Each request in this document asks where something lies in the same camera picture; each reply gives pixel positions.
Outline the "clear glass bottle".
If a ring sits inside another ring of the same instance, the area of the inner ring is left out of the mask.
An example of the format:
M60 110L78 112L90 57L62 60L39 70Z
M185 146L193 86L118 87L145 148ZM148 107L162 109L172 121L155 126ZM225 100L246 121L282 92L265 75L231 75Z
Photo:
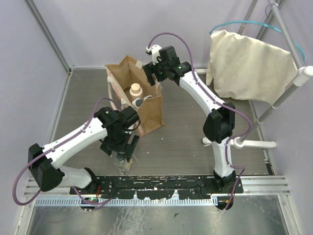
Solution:
M125 155L117 153L114 160L114 166L119 170L120 174L123 175L129 174L132 164L133 164L132 159L128 161Z

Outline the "brown paper bag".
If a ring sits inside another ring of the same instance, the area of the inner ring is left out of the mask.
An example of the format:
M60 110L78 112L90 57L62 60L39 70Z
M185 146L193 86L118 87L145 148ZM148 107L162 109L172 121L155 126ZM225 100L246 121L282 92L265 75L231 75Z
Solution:
M136 124L136 131L140 137L160 128L164 125L162 94L160 85L151 86L143 69L143 64L126 56L119 64L106 64L108 95L111 106L114 110L125 109L132 105L130 87L133 83L138 83L143 89L143 103L136 109L140 119L140 124ZM144 100L144 97L152 95L152 98Z

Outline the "white bottle black cap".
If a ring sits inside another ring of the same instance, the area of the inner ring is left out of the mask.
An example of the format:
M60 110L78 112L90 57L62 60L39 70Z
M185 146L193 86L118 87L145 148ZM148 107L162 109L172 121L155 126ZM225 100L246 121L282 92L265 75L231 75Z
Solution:
M134 108L138 109L143 103L143 100L140 98L136 98L135 100L132 101L132 105Z
M152 98L153 96L152 95L148 95L146 97L144 97L144 100L148 99L148 98Z

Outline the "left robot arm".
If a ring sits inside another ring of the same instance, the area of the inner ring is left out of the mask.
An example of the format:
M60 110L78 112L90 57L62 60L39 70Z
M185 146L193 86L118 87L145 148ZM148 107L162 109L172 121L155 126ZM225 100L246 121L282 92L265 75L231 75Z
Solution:
M128 173L139 136L132 136L132 126L140 123L135 109L122 111L104 107L92 115L81 127L61 139L40 147L37 143L28 150L29 171L42 192L65 186L82 189L87 194L95 193L100 185L98 178L87 167L66 167L63 164L76 153L101 140L101 150L111 155L116 153L120 171Z

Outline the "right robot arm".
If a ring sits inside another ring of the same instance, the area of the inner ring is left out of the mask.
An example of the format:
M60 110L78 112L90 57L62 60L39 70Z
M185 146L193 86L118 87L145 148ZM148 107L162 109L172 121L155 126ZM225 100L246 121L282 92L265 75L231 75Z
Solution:
M236 172L231 167L229 138L235 126L235 106L225 103L204 85L188 62L181 62L173 46L146 47L152 61L144 65L150 85L170 79L186 90L206 114L203 133L213 146L215 167L214 186L218 192L225 193L236 180Z

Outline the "beige round bottle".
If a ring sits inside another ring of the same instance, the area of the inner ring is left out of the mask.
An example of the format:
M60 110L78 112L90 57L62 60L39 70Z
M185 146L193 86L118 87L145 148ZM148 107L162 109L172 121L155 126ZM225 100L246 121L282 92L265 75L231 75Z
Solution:
M143 99L143 89L138 83L133 83L130 87L130 95L132 97L132 101L136 100L137 98Z

